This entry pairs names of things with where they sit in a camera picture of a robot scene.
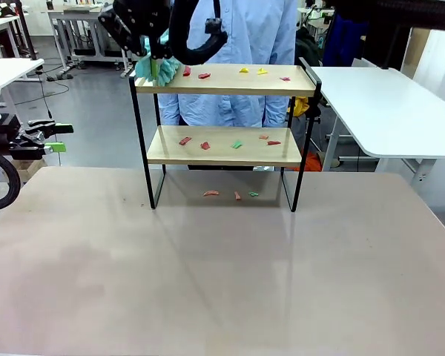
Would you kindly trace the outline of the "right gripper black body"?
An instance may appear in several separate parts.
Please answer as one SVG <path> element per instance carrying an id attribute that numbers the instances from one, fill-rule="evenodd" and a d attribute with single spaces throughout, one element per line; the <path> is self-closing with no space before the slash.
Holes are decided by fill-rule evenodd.
<path id="1" fill-rule="evenodd" d="M 171 2 L 164 0 L 122 0 L 113 10 L 133 35 L 160 37 L 169 25 Z"/>

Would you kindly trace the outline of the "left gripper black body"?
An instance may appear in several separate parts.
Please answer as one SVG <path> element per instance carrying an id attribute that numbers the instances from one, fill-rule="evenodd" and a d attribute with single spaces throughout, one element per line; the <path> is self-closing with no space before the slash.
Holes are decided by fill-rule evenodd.
<path id="1" fill-rule="evenodd" d="M 0 128 L 0 153 L 15 160 L 31 160 L 32 138 L 22 130 L 17 116 L 4 114 Z"/>

